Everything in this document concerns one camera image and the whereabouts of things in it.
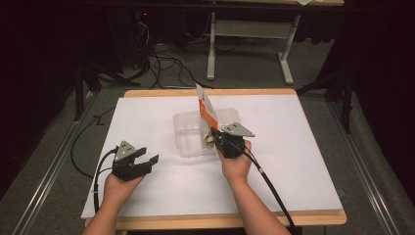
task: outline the clear plastic container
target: clear plastic container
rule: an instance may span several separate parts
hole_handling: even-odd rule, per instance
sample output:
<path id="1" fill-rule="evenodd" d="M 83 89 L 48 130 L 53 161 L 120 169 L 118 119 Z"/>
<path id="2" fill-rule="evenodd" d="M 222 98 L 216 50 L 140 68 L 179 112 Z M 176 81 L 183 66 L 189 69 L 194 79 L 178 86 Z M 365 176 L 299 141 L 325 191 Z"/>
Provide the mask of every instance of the clear plastic container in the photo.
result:
<path id="1" fill-rule="evenodd" d="M 233 122 L 241 122 L 235 109 L 215 110 L 219 130 Z M 174 115 L 175 144 L 181 157 L 211 155 L 216 150 L 208 148 L 202 139 L 200 129 L 201 114 L 199 111 Z"/>

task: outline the gray carpet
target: gray carpet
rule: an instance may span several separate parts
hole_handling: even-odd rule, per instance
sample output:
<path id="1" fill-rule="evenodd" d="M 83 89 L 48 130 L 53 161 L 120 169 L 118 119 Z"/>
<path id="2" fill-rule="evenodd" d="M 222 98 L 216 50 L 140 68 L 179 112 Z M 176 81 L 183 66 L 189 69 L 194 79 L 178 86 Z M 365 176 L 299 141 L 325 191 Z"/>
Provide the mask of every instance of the gray carpet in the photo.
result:
<path id="1" fill-rule="evenodd" d="M 232 45 L 219 44 L 218 47 L 223 51 L 217 51 L 216 54 L 215 81 L 205 79 L 208 59 L 208 48 L 205 45 L 198 44 L 184 51 L 174 47 L 166 51 L 169 47 L 164 46 L 158 48 L 158 51 L 159 55 L 166 51 L 165 53 L 180 59 L 198 81 L 215 88 L 287 87 L 283 82 L 278 62 L 275 60 L 277 48 L 282 48 L 284 44 L 281 41 L 271 41 L 262 45 L 259 43 L 263 40 L 254 42 L 258 45 L 246 44 L 233 51 L 226 51 L 232 48 Z M 331 43 L 312 45 L 309 41 L 293 45 L 289 56 L 289 65 L 295 80 L 292 88 L 302 87 L 315 79 L 330 47 Z M 185 83 L 193 84 L 186 71 L 180 72 L 178 66 L 170 68 L 169 65 L 171 62 L 161 63 L 161 67 L 166 69 L 161 71 L 160 83 L 163 87 L 183 86 L 179 82 L 179 76 Z M 126 75 L 132 73 L 132 70 L 125 68 Z M 146 89 L 154 83 L 155 76 L 147 72 L 137 81 L 142 82 L 143 86 L 140 89 Z M 93 116 L 113 107 L 117 98 L 122 97 L 125 90 L 131 89 L 107 82 L 103 84 L 103 90 L 89 99 L 92 102 L 90 110 L 80 124 L 79 130 L 92 120 Z M 314 91 L 300 99 L 335 187 L 341 195 L 347 215 L 346 224 L 327 227 L 327 234 L 389 234 L 374 209 L 373 202 L 368 197 L 367 187 L 359 176 L 347 138 L 354 140 L 358 153 L 366 163 L 400 234 L 415 234 L 414 209 L 374 141 L 370 128 L 359 110 L 358 101 L 353 99 L 351 135 L 345 136 L 338 125 L 338 117 L 333 114 L 333 104 L 326 103 L 321 94 L 323 91 Z M 74 110 L 74 95 L 71 94 L 67 100 L 67 106 L 45 130 L 42 141 L 2 199 L 0 234 L 13 233 L 73 125 Z M 104 125 L 92 124 L 87 128 L 74 146 L 73 155 L 76 163 L 90 174 L 93 174 L 99 159 L 112 114 L 109 112 L 103 116 L 101 122 Z M 91 180 L 74 169 L 69 152 L 68 149 L 63 158 L 62 168 L 52 187 L 47 190 L 47 197 L 42 207 L 39 208 L 35 220 L 30 224 L 31 226 L 28 226 L 27 234 L 81 233 L 84 224 L 80 215 Z M 229 234 L 219 230 L 214 233 Z M 177 234 L 177 232 L 164 231 L 153 232 L 153 234 Z M 324 234 L 324 228 L 304 227 L 303 234 Z"/>

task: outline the wire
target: wire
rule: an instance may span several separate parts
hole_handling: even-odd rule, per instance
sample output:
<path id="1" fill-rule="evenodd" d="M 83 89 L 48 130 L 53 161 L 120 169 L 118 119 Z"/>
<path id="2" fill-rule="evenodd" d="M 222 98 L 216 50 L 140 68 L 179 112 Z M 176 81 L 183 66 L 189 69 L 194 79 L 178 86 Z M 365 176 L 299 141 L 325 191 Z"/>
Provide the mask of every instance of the wire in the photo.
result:
<path id="1" fill-rule="evenodd" d="M 182 78 L 181 78 L 181 76 L 180 76 L 180 74 L 181 74 L 181 72 L 183 71 L 183 67 L 180 65 L 180 64 L 178 64 L 175 60 L 178 60 L 178 59 L 175 59 L 175 58 L 173 58 L 173 57 L 171 57 L 171 56 L 169 56 L 169 55 L 167 55 L 167 54 L 163 54 L 163 55 L 165 55 L 165 56 L 167 56 L 167 58 L 160 58 L 160 57 L 158 57 L 158 61 L 160 62 L 160 61 L 162 61 L 162 62 L 164 62 L 164 61 L 166 61 L 166 62 L 172 62 L 172 64 L 169 66 L 169 67 L 167 67 L 167 68 L 165 68 L 165 69 L 161 69 L 161 64 L 159 63 L 159 67 L 158 67 L 158 69 L 159 70 L 168 70 L 168 69 L 171 69 L 171 68 L 173 68 L 175 65 L 177 65 L 178 67 L 180 67 L 180 71 L 179 71 L 179 73 L 178 73 L 178 78 L 179 78 L 179 81 L 180 81 L 180 83 L 182 83 L 186 88 L 194 88 L 195 86 L 192 86 L 192 85 L 189 85 L 189 84 L 187 84 L 187 83 L 185 83 L 183 80 L 182 80 Z"/>
<path id="2" fill-rule="evenodd" d="M 233 51 L 236 48 L 238 48 L 240 44 L 241 44 L 241 40 L 239 40 L 239 38 L 238 38 L 236 40 L 236 44 L 232 48 L 230 48 L 230 49 L 220 49 L 217 45 L 215 45 L 214 49 L 215 50 L 218 50 L 218 51 L 223 51 L 223 52 L 230 52 L 230 51 Z"/>
<path id="3" fill-rule="evenodd" d="M 208 31 L 208 26 L 209 26 L 209 23 L 210 23 L 210 13 L 208 13 L 208 14 L 207 14 L 207 24 L 206 24 L 206 26 L 205 26 L 205 30 L 204 30 L 204 32 L 202 33 L 202 35 L 201 35 L 198 39 L 196 39 L 196 40 L 194 40 L 194 41 L 191 41 L 191 42 L 188 42 L 187 44 L 188 44 L 188 45 L 190 45 L 190 44 L 194 44 L 194 43 L 198 43 L 198 42 L 202 42 L 202 41 L 205 41 L 205 40 L 210 39 L 210 36 L 207 36 L 207 37 L 205 37 L 205 38 L 204 38 L 205 34 L 206 34 L 206 33 L 207 33 L 207 31 Z"/>
<path id="4" fill-rule="evenodd" d="M 271 180 L 269 180 L 268 176 L 266 175 L 265 171 L 262 169 L 262 167 L 259 165 L 258 161 L 256 160 L 253 152 L 251 152 L 250 149 L 248 149 L 247 147 L 245 147 L 246 150 L 248 150 L 249 154 L 247 154 L 247 152 L 245 152 L 244 150 L 240 149 L 237 145 L 235 145 L 234 143 L 232 143 L 231 141 L 227 140 L 227 139 L 223 139 L 223 141 L 226 141 L 228 144 L 230 144 L 232 147 L 234 147 L 235 149 L 239 150 L 241 153 L 243 153 L 245 156 L 248 157 L 248 159 L 251 160 L 251 162 L 253 162 L 253 164 L 256 166 L 257 170 L 259 171 L 260 175 L 262 176 L 262 178 L 265 180 L 266 184 L 268 185 L 269 189 L 271 190 L 272 194 L 274 195 L 275 199 L 278 202 L 278 205 L 280 205 L 281 210 L 283 211 L 284 215 L 286 216 L 286 218 L 288 219 L 289 223 L 290 223 L 290 228 L 291 228 L 291 232 L 293 234 L 297 234 L 297 229 L 296 226 L 293 222 L 293 219 L 291 218 L 290 214 L 288 213 L 287 209 L 284 206 L 283 201 L 281 200 L 280 196 L 277 193 L 277 190 L 275 190 L 274 185 L 272 184 Z"/>
<path id="5" fill-rule="evenodd" d="M 179 60 L 179 59 L 177 59 L 177 58 L 174 58 L 174 57 L 172 57 L 172 56 L 170 56 L 170 55 L 167 55 L 167 54 L 161 54 L 161 55 L 158 55 L 158 59 L 159 60 L 166 60 L 166 61 L 172 61 L 172 62 L 175 62 L 181 69 L 184 69 L 186 72 L 188 72 L 189 73 L 189 75 L 190 75 L 190 77 L 191 77 L 191 79 L 196 83 L 196 84 L 199 84 L 200 86 L 202 86 L 203 88 L 210 88 L 210 89 L 214 89 L 213 87 L 211 87 L 211 86 L 209 86 L 209 85 L 205 85 L 205 84 L 203 84 L 203 83 L 201 83 L 201 82 L 199 82 L 197 79 L 195 79 L 195 77 L 193 77 L 193 74 L 192 74 L 192 72 Z"/>
<path id="6" fill-rule="evenodd" d="M 149 43 L 149 40 L 150 40 L 150 31 L 149 31 L 149 28 L 144 23 L 138 23 L 138 24 L 140 24 L 141 26 L 143 26 L 144 28 L 147 29 L 147 40 L 146 40 L 146 43 L 145 43 L 147 45 Z M 141 44 L 140 38 L 138 38 L 138 37 L 135 37 L 135 38 L 137 38 L 138 43 Z"/>
<path id="7" fill-rule="evenodd" d="M 160 59 L 158 57 L 158 55 L 156 53 L 154 53 L 154 57 L 156 57 L 157 63 L 159 64 L 159 69 L 158 69 L 158 73 L 156 74 L 153 69 L 150 68 L 150 70 L 152 71 L 152 73 L 155 75 L 156 77 L 156 81 L 155 83 L 153 83 L 153 85 L 150 87 L 150 90 L 152 90 L 156 85 L 158 85 L 161 89 L 162 89 L 162 85 L 160 83 L 160 74 L 161 74 L 161 62 Z"/>
<path id="8" fill-rule="evenodd" d="M 94 119 L 92 119 L 88 124 L 86 124 L 86 126 L 79 132 L 79 134 L 76 135 L 75 139 L 73 140 L 72 145 L 70 146 L 70 161 L 72 162 L 73 167 L 81 174 L 83 174 L 84 176 L 93 179 L 93 176 L 91 174 L 86 173 L 84 170 L 82 170 L 81 168 L 79 168 L 79 166 L 76 164 L 75 159 L 74 159 L 74 155 L 73 155 L 73 151 L 74 151 L 74 146 L 77 142 L 77 140 L 79 139 L 79 137 L 83 134 L 83 132 L 85 132 L 85 130 L 92 125 L 92 123 L 95 122 L 95 120 L 97 120 L 97 125 L 101 124 L 99 123 L 99 121 L 101 120 L 101 117 L 103 117 L 104 115 L 106 115 L 107 113 L 109 113 L 110 111 L 114 110 L 115 107 L 110 108 L 109 110 L 106 110 L 105 112 L 103 112 L 102 114 L 98 115 L 98 116 L 94 116 Z"/>
<path id="9" fill-rule="evenodd" d="M 98 196 L 98 189 L 99 189 L 98 177 L 100 176 L 100 173 L 105 170 L 104 169 L 104 170 L 101 171 L 101 167 L 102 167 L 102 165 L 104 163 L 104 160 L 110 154 L 116 154 L 116 151 L 117 150 L 118 150 L 118 147 L 115 147 L 114 149 L 112 149 L 109 152 L 107 152 L 107 154 L 102 157 L 102 159 L 100 160 L 100 163 L 98 164 L 97 172 L 95 173 L 95 179 L 94 179 L 94 208 L 95 208 L 95 213 L 100 208 L 100 206 L 99 206 L 100 201 L 99 201 L 99 196 Z"/>
<path id="10" fill-rule="evenodd" d="M 109 169 L 112 169 L 112 167 L 105 168 L 105 169 L 101 170 L 100 173 L 102 173 L 102 172 L 104 172 L 106 170 L 109 170 Z"/>
<path id="11" fill-rule="evenodd" d="M 150 61 L 147 59 L 144 63 L 145 64 L 144 64 L 143 68 L 141 68 L 141 70 L 139 72 L 135 73 L 134 75 L 132 75 L 130 77 L 126 77 L 125 79 L 132 80 L 132 79 L 135 79 L 135 78 L 138 78 L 138 77 L 144 75 L 150 69 Z"/>
<path id="12" fill-rule="evenodd" d="M 162 51 L 156 51 L 157 47 L 162 47 L 162 46 L 165 46 L 165 45 L 168 45 L 168 47 L 166 49 L 163 49 Z M 171 50 L 171 45 L 172 45 L 171 42 L 158 43 L 158 44 L 154 45 L 154 52 L 155 53 L 166 53 L 166 52 Z"/>

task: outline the forearm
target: forearm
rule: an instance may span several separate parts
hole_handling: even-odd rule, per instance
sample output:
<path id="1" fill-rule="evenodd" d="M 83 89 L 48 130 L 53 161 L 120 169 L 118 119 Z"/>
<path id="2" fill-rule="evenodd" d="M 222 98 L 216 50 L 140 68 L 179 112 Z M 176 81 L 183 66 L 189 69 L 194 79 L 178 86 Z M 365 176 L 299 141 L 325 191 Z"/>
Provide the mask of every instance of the forearm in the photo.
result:
<path id="1" fill-rule="evenodd" d="M 246 182 L 230 183 L 248 235 L 290 234 Z"/>
<path id="2" fill-rule="evenodd" d="M 118 212 L 118 207 L 103 203 L 82 234 L 114 235 Z"/>

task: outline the white paper sheet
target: white paper sheet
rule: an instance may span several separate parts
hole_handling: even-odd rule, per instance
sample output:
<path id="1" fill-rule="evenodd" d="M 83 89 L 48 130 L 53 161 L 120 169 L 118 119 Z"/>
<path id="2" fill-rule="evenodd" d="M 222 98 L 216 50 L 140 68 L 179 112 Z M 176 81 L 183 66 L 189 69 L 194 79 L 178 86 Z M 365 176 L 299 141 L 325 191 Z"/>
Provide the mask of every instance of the white paper sheet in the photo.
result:
<path id="1" fill-rule="evenodd" d="M 343 208 L 296 95 L 209 97 L 216 109 L 238 110 L 241 124 L 255 134 L 250 138 L 252 151 L 289 212 Z M 138 186 L 119 216 L 238 212 L 218 156 L 178 155 L 172 117 L 197 109 L 197 97 L 118 100 L 101 158 L 122 140 L 136 148 L 147 147 L 143 161 L 160 155 L 153 172 Z M 110 167 L 112 160 L 108 157 L 103 168 Z M 100 175 L 100 201 L 108 173 Z M 254 166 L 249 181 L 272 211 L 281 211 Z M 93 197 L 88 193 L 81 217 L 93 215 Z"/>

